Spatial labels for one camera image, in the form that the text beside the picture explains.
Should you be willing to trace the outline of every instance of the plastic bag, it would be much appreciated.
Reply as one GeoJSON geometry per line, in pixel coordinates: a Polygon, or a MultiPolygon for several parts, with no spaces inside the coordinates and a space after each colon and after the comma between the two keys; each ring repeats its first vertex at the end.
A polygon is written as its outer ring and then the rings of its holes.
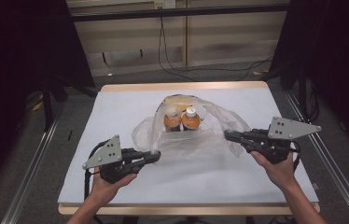
{"type": "Polygon", "coordinates": [[[224,138],[225,130],[250,131],[247,123],[236,113],[221,106],[191,95],[167,96],[159,105],[155,116],[145,118],[133,129],[132,140],[138,150],[159,150],[162,155],[181,155],[186,159],[197,159],[220,153],[228,148],[239,157],[244,148],[224,138]],[[198,131],[167,133],[163,124],[165,111],[175,107],[178,114],[190,105],[201,117],[198,131]]]}

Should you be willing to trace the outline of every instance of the white table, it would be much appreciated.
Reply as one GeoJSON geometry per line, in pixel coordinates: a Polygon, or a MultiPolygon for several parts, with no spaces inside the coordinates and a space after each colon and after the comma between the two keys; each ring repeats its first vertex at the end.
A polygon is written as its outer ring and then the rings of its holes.
{"type": "MultiPolygon", "coordinates": [[[[119,134],[121,147],[134,147],[131,133],[153,117],[163,98],[195,95],[237,113],[251,128],[268,129],[281,117],[264,82],[208,82],[107,85],[99,92],[90,119],[70,164],[58,199],[59,211],[72,215],[83,201],[81,165],[99,143],[119,134]]],[[[318,199],[305,169],[296,171],[306,196],[319,211],[318,199]]],[[[246,152],[239,158],[227,148],[213,157],[185,160],[165,157],[146,165],[131,185],[98,214],[124,216],[249,216],[290,215],[282,192],[246,152]]]]}

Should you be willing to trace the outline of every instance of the dark background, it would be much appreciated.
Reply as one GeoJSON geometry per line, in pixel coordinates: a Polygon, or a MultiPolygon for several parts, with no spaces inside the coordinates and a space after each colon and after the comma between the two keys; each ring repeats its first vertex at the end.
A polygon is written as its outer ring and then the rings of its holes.
{"type": "Polygon", "coordinates": [[[301,73],[349,132],[349,1],[291,1],[271,71],[291,89],[301,73]]]}
{"type": "Polygon", "coordinates": [[[64,0],[0,0],[0,166],[30,92],[41,91],[44,81],[53,92],[60,91],[63,78],[94,85],[74,24],[44,20],[66,16],[64,0]]]}

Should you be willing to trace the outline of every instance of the table edge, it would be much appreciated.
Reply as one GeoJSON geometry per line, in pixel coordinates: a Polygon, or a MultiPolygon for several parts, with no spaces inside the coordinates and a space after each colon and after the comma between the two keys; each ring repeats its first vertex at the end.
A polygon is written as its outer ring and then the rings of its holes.
{"type": "Polygon", "coordinates": [[[232,82],[176,82],[176,83],[143,83],[104,85],[101,91],[168,91],[168,90],[212,90],[268,88],[263,81],[232,81],[232,82]]]}
{"type": "MultiPolygon", "coordinates": [[[[311,203],[317,212],[320,212],[319,203],[311,203]]],[[[58,210],[62,215],[73,215],[78,206],[59,203],[58,210]]],[[[196,205],[189,204],[165,205],[140,205],[140,206],[105,206],[99,209],[97,215],[119,216],[266,216],[266,215],[292,215],[286,203],[283,204],[257,204],[257,205],[196,205]]]]}

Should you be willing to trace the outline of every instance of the metal frame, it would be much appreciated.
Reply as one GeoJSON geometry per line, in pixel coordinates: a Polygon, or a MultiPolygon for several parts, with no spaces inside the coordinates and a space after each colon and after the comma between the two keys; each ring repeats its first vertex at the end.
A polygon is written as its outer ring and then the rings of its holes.
{"type": "Polygon", "coordinates": [[[6,211],[6,214],[1,222],[2,224],[17,223],[18,218],[21,215],[22,208],[26,203],[26,199],[32,188],[33,182],[35,181],[35,177],[37,176],[40,164],[44,159],[44,155],[47,151],[47,148],[49,147],[49,143],[52,139],[52,136],[55,133],[56,127],[58,125],[58,120],[64,111],[64,106],[65,103],[61,103],[58,115],[50,125],[49,129],[43,134],[40,145],[38,146],[37,151],[35,152],[35,156],[33,157],[29,165],[29,168],[26,172],[25,177],[22,180],[20,187],[18,188],[17,193],[15,194],[14,198],[11,201],[11,204],[9,205],[8,210],[6,211]]]}
{"type": "MultiPolygon", "coordinates": [[[[297,100],[297,97],[291,91],[287,91],[286,98],[293,108],[294,112],[296,113],[297,117],[300,120],[305,121],[305,117],[300,110],[300,102],[297,100]]],[[[340,167],[332,158],[320,135],[318,133],[312,133],[309,134],[309,138],[311,139],[314,148],[320,156],[320,159],[325,164],[329,174],[331,175],[333,181],[337,185],[337,188],[339,189],[340,193],[349,206],[349,182],[342,173],[340,167]]]]}
{"type": "Polygon", "coordinates": [[[70,17],[43,18],[43,21],[113,21],[178,16],[201,16],[217,14],[257,13],[288,11],[289,4],[253,5],[241,7],[186,7],[162,10],[139,10],[109,13],[80,13],[70,17]]]}

